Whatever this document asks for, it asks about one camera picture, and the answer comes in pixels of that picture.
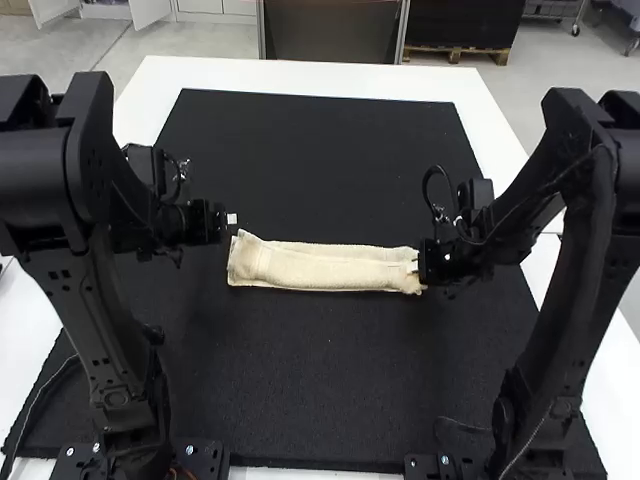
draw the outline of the black mat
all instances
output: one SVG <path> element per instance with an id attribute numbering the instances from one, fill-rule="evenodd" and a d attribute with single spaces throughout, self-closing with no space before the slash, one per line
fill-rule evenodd
<path id="1" fill-rule="evenodd" d="M 265 239 L 416 243 L 431 230 L 425 169 L 442 163 L 456 184 L 480 175 L 445 103 L 183 91 L 158 143 L 193 160 L 195 196 L 224 201 Z M 436 451 L 437 415 L 490 423 L 536 317 L 519 268 L 456 301 L 437 290 L 302 293 L 228 287 L 227 251 L 189 250 L 180 271 L 162 258 L 118 265 L 138 318 L 167 332 L 174 434 L 221 440 L 235 463 L 399 471 L 406 453 Z M 39 383 L 70 353 L 60 338 Z M 23 454 L 91 440 L 87 400 L 77 374 Z M 444 439 L 469 456 L 492 447 Z M 586 430 L 571 463 L 602 472 Z"/>

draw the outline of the black panel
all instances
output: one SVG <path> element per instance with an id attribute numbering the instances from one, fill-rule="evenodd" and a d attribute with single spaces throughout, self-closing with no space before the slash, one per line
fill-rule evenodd
<path id="1" fill-rule="evenodd" d="M 509 48 L 524 0 L 411 0 L 406 42 L 444 47 Z"/>
<path id="2" fill-rule="evenodd" d="M 393 63 L 399 5 L 396 0 L 265 1 L 267 58 Z"/>
<path id="3" fill-rule="evenodd" d="M 414 244 L 431 231 L 427 166 L 456 184 L 480 176 L 445 103 L 183 91 L 158 144 L 192 159 L 195 196 L 265 239 Z M 163 258 L 118 263 L 138 318 L 167 332 L 174 435 L 220 440 L 235 464 L 400 471 L 407 453 L 438 451 L 437 415 L 489 424 L 536 318 L 517 267 L 456 301 L 287 292 L 228 287 L 227 249 L 191 249 L 179 271 Z M 70 353 L 61 339 L 39 382 Z M 61 386 L 23 453 L 91 440 L 87 398 L 83 378 Z M 492 448 L 441 437 L 464 456 Z M 571 455 L 574 471 L 602 473 L 584 429 Z"/>

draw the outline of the white cabinet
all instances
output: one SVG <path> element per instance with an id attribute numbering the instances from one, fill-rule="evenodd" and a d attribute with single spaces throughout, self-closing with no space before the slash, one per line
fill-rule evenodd
<path id="1" fill-rule="evenodd" d="M 128 0 L 116 5 L 86 4 L 84 0 L 28 1 L 38 28 L 80 9 L 82 18 L 130 18 L 140 30 L 162 19 L 255 25 L 256 3 L 261 0 Z"/>
<path id="2" fill-rule="evenodd" d="M 242 21 L 238 15 L 246 17 L 256 16 L 256 0 L 176 0 L 178 6 L 178 14 L 216 14 L 216 17 L 208 17 L 209 21 L 219 21 L 228 23 L 229 21 Z"/>
<path id="3" fill-rule="evenodd" d="M 178 10 L 189 13 L 223 13 L 222 0 L 177 0 Z"/>
<path id="4" fill-rule="evenodd" d="M 256 16 L 255 0 L 222 0 L 224 13 Z"/>
<path id="5" fill-rule="evenodd" d="M 29 0 L 33 18 L 38 28 L 48 22 L 61 17 L 65 13 L 81 8 L 81 0 Z M 100 11 L 105 12 L 99 16 L 102 18 L 122 18 L 122 9 L 128 9 L 131 13 L 133 26 L 140 30 L 152 23 L 171 14 L 171 0 L 129 0 L 128 7 L 122 5 L 102 5 L 97 6 Z M 109 9 L 113 8 L 114 16 L 109 15 Z"/>

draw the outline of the rolled towel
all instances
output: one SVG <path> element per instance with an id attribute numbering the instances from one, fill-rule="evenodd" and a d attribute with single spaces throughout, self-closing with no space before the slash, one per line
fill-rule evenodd
<path id="1" fill-rule="evenodd" d="M 420 295 L 418 251 L 410 247 L 264 241 L 240 229 L 231 239 L 227 282 L 306 291 Z"/>

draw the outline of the wooden pallet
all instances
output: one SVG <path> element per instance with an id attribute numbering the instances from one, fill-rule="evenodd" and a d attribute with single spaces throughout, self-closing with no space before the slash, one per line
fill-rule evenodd
<path id="1" fill-rule="evenodd" d="M 423 47 L 418 45 L 405 45 L 402 52 L 402 61 L 410 62 L 411 54 L 416 52 L 446 52 L 449 54 L 449 63 L 457 64 L 463 53 L 488 54 L 496 65 L 504 67 L 509 61 L 510 48 L 474 48 L 474 47 Z"/>

